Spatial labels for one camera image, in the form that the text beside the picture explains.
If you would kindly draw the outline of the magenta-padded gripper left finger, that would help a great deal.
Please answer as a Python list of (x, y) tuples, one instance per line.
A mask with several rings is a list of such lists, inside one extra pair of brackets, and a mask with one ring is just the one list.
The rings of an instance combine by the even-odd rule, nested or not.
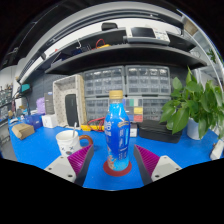
[(94, 147), (88, 145), (68, 157), (59, 156), (45, 168), (45, 171), (82, 186), (93, 155)]

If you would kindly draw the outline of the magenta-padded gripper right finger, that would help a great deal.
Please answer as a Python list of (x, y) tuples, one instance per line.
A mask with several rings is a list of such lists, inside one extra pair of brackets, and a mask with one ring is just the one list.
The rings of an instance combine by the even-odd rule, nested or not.
[(133, 154), (143, 186), (181, 170), (168, 155), (158, 156), (142, 146), (134, 145)]

